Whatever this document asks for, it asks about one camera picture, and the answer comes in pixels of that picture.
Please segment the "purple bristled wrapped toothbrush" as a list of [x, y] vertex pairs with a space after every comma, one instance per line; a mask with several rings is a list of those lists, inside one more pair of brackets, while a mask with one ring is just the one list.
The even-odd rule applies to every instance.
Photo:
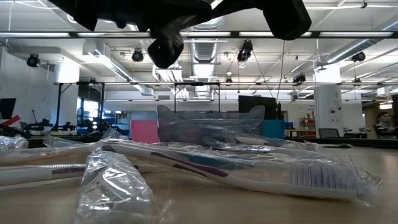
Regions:
[[[382, 183], [380, 177], [350, 162], [303, 149], [225, 144], [220, 150], [214, 150], [181, 142], [144, 144], [115, 139], [106, 141], [102, 148], [256, 192], [369, 203], [374, 200], [375, 192]], [[265, 157], [266, 161], [280, 162], [283, 166], [276, 169], [202, 170], [151, 156], [151, 151], [255, 154]]]

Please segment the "person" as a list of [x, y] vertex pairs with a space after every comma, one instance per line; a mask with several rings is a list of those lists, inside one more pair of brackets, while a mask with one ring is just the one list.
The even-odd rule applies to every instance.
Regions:
[[379, 113], [377, 121], [374, 129], [379, 139], [397, 139], [397, 131], [391, 123], [391, 116], [388, 112]]

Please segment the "teal handled wrapped toothbrush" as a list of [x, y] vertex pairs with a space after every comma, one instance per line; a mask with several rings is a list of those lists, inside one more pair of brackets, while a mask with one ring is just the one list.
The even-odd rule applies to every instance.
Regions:
[[255, 154], [188, 151], [151, 151], [149, 154], [202, 170], [276, 169], [283, 166], [280, 162], [266, 161], [265, 157]]

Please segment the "pink plastic bin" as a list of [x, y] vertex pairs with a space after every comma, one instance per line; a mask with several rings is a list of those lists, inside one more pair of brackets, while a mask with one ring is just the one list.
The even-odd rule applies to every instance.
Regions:
[[157, 122], [154, 120], [130, 120], [131, 139], [135, 142], [159, 142]]

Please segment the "black aluminium rig frame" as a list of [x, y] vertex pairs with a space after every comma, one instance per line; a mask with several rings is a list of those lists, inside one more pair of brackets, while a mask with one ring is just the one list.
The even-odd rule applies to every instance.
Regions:
[[[273, 39], [268, 31], [188, 31], [180, 33], [190, 39]], [[302, 39], [398, 39], [398, 31], [311, 31]], [[0, 39], [149, 39], [149, 32], [0, 32]]]

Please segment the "black display screen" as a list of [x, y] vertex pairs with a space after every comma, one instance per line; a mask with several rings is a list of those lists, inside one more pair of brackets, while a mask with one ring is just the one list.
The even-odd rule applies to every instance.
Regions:
[[255, 106], [265, 107], [264, 119], [277, 119], [277, 103], [275, 98], [261, 96], [238, 96], [238, 111], [248, 113]]

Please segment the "green plastic lid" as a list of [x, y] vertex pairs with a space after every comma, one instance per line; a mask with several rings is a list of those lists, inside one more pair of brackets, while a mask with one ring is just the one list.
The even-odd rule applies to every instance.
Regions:
[[337, 148], [337, 149], [350, 149], [352, 145], [350, 144], [324, 144], [322, 147], [324, 148]]

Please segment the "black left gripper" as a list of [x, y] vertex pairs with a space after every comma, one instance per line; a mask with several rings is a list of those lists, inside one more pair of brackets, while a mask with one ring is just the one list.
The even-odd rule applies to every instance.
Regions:
[[162, 27], [176, 19], [209, 17], [211, 4], [204, 0], [49, 0], [84, 28], [94, 31], [99, 20], [120, 29], [128, 24], [140, 31]]

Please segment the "black panel with red edge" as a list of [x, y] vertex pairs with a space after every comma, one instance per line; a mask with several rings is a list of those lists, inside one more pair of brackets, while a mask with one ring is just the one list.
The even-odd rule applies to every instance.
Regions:
[[13, 115], [16, 105], [15, 98], [1, 98], [0, 99], [0, 124], [3, 126], [11, 126], [18, 122], [21, 117]]

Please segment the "clear plastic bin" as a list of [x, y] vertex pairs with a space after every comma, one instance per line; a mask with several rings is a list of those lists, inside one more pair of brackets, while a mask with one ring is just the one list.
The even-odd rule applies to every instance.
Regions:
[[248, 113], [173, 113], [156, 107], [160, 142], [184, 142], [209, 147], [216, 142], [236, 143], [237, 136], [260, 136], [265, 107], [255, 106]]

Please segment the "slanted silver air duct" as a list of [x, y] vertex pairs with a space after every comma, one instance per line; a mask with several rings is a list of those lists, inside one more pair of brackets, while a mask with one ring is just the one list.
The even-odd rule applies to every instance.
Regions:
[[[398, 15], [390, 18], [383, 24], [376, 27], [376, 30], [381, 31], [398, 31]], [[333, 52], [326, 58], [327, 63], [338, 63], [342, 60], [345, 60], [349, 57], [360, 53], [364, 49], [367, 49], [377, 43], [381, 42], [382, 38], [373, 38], [373, 39], [358, 39], [350, 42], [349, 44], [343, 46], [338, 49], [336, 52]]]

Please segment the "workbench with robot equipment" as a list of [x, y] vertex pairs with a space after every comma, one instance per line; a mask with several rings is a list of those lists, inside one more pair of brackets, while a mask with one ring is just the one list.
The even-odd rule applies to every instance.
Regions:
[[64, 125], [56, 125], [50, 123], [49, 119], [43, 118], [41, 122], [34, 123], [23, 123], [20, 122], [21, 129], [25, 133], [30, 133], [31, 131], [45, 131], [45, 128], [50, 128], [51, 131], [55, 132], [67, 132], [83, 130], [83, 134], [89, 134], [93, 132], [105, 132], [108, 128], [115, 128], [120, 131], [121, 129], [117, 126], [112, 126], [107, 120], [101, 119], [99, 117], [88, 117], [79, 116], [77, 119], [77, 124], [71, 124], [71, 122], [66, 122]]

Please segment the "red shelving unit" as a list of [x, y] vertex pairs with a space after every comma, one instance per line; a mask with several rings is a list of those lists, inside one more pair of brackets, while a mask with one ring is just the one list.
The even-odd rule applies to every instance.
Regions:
[[299, 119], [299, 134], [301, 138], [315, 138], [317, 136], [314, 118]]

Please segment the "teal plastic bin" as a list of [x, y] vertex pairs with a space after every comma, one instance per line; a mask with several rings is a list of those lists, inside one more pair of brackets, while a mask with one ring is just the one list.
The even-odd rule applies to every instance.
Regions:
[[263, 122], [262, 135], [267, 138], [283, 139], [285, 137], [285, 121], [281, 119], [266, 119]]

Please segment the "white pillar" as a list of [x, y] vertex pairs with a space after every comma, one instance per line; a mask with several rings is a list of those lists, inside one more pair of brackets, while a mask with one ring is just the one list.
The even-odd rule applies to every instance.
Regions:
[[313, 81], [317, 137], [322, 138], [323, 129], [334, 129], [339, 137], [343, 134], [340, 67], [331, 64], [316, 69]]

